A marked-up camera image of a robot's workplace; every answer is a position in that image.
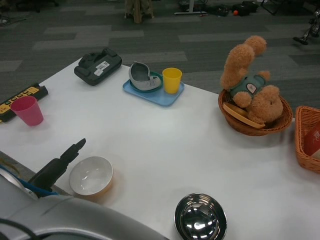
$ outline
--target stainless steel bowl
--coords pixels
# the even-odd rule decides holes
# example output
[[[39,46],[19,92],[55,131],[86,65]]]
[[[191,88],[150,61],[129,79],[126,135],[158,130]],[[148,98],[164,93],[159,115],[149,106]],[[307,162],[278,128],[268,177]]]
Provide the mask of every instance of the stainless steel bowl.
[[[227,232],[221,205],[203,193],[192,193],[178,203],[174,224],[183,240],[222,240]]]

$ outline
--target pink cup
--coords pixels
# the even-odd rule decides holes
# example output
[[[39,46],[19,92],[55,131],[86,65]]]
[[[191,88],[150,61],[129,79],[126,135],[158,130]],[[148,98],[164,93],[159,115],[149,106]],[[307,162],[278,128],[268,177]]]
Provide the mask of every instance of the pink cup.
[[[36,126],[44,120],[37,99],[33,96],[18,98],[10,107],[29,126]]]

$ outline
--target red object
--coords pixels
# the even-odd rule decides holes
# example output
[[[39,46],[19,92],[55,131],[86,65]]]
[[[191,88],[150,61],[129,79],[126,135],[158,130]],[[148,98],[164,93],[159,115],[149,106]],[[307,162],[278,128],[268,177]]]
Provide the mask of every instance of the red object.
[[[304,153],[320,159],[320,121],[305,135]]]
[[[10,107],[29,126],[36,126],[44,120],[37,99],[33,96],[18,98]]]

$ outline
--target wooden plate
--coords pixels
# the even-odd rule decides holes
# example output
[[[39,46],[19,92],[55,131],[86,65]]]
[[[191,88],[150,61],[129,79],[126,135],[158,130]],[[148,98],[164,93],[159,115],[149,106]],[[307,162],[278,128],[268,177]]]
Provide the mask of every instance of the wooden plate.
[[[231,116],[233,116],[234,118],[238,119],[239,121],[253,127],[256,129],[261,129],[265,126],[265,124],[259,124],[256,123],[254,121],[251,121],[248,119],[248,113],[245,110],[242,110],[241,108],[232,105],[230,103],[224,102],[223,103],[223,109],[230,114]]]

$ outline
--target yellow cup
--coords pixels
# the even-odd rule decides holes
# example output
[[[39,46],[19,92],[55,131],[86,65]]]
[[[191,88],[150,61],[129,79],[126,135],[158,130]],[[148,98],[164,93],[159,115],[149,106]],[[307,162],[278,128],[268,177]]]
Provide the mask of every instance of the yellow cup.
[[[178,68],[169,67],[162,71],[164,90],[168,94],[176,94],[180,87],[182,71]]]

